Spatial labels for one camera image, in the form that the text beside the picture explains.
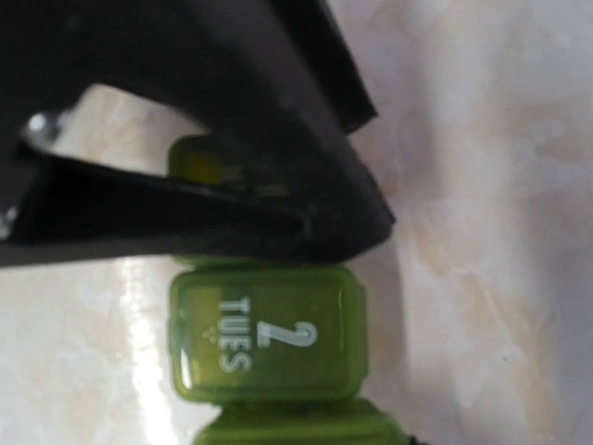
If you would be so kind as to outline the green pill organizer box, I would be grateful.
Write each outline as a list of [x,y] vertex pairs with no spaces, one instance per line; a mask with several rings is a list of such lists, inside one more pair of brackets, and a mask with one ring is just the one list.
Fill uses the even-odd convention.
[[406,444],[360,395],[365,291],[341,266],[235,266],[170,287],[172,382],[220,415],[199,444]]

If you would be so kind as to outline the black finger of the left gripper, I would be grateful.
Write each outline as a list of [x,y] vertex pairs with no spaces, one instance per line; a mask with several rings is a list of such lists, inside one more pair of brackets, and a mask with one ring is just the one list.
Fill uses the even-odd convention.
[[298,261],[309,216],[275,200],[51,155],[1,159],[4,267],[202,253]]
[[373,110],[333,25],[321,1],[5,1],[1,159],[51,155],[31,119],[116,87],[205,124],[283,185],[285,197],[228,193],[309,216],[296,262],[350,260],[385,242],[395,219],[347,138]]

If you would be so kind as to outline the detached green pill compartment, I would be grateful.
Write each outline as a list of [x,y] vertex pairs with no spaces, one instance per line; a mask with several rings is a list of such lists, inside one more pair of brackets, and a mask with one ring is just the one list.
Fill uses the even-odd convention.
[[169,149],[168,176],[203,185],[229,185],[245,180],[242,160],[210,135],[186,136]]

